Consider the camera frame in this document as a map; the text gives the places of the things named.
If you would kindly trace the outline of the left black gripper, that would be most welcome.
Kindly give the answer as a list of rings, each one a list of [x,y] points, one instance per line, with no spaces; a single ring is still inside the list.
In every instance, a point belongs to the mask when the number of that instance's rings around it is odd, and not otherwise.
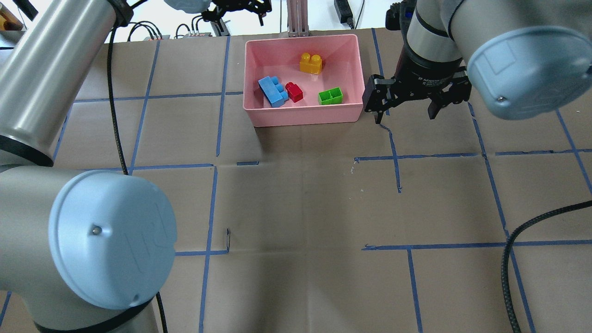
[[[220,14],[246,10],[258,16],[259,25],[264,26],[264,17],[272,11],[270,0],[212,0],[216,9],[201,12],[207,22],[220,21]]]

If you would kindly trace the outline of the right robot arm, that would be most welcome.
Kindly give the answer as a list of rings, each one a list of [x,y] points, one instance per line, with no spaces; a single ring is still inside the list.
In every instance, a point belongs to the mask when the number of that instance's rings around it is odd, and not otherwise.
[[[497,118],[554,111],[591,89],[589,0],[402,0],[385,26],[401,31],[394,75],[370,76],[362,103],[376,123],[429,99],[434,119],[476,89]]]

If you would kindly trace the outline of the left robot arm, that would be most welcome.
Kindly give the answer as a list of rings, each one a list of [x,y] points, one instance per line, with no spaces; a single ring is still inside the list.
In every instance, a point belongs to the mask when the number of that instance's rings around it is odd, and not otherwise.
[[[54,167],[50,147],[126,0],[54,0],[1,65],[1,289],[43,333],[156,333],[151,306],[175,259],[159,187]]]

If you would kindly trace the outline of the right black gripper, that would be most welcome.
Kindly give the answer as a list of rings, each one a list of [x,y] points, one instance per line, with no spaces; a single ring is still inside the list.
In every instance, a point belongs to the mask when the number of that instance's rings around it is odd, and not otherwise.
[[[375,123],[381,124],[391,108],[407,101],[430,99],[427,112],[434,120],[442,108],[467,102],[471,97],[472,84],[461,63],[461,58],[446,62],[425,59],[405,44],[393,77],[372,74],[368,78],[362,95],[364,112],[372,112]]]

